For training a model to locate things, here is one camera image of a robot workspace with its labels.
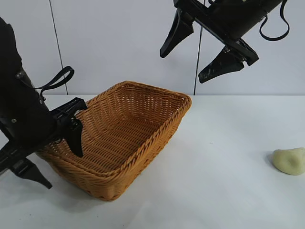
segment white table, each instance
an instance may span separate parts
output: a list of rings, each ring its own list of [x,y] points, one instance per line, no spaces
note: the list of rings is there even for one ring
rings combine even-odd
[[[88,196],[31,155],[53,188],[0,176],[0,228],[303,229],[305,174],[283,174],[268,159],[302,146],[305,96],[196,96],[168,145],[114,202]]]

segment bolt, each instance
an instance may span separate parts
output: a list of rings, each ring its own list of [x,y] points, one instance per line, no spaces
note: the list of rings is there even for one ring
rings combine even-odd
[[[229,51],[231,51],[227,46],[224,47],[224,53],[228,53]]]
[[[23,77],[24,77],[24,72],[23,72],[23,71],[18,72],[18,73],[16,74],[16,78],[17,78],[18,80],[22,79]]]

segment wicker basket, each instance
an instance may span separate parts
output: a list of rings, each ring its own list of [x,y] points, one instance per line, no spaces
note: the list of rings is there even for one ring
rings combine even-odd
[[[125,81],[77,114],[83,123],[83,158],[65,141],[37,154],[92,196],[115,200],[164,148],[191,103],[187,95]]]

